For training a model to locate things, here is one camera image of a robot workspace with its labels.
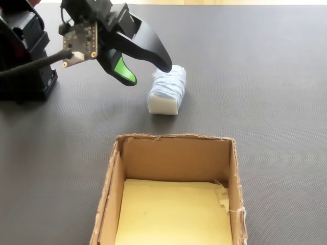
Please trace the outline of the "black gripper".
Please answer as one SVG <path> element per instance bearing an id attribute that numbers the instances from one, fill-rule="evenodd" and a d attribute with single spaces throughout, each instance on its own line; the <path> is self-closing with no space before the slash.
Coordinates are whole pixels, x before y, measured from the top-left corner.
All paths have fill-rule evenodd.
<path id="1" fill-rule="evenodd" d="M 163 72 L 170 72 L 172 60 L 157 33 L 145 21 L 129 12 L 126 3 L 108 0 L 61 2 L 74 25 L 96 23 L 98 26 L 98 62 L 104 71 L 125 86 L 135 86 L 136 76 L 123 60 L 123 53 L 148 61 Z M 107 39 L 115 35 L 116 48 Z"/>

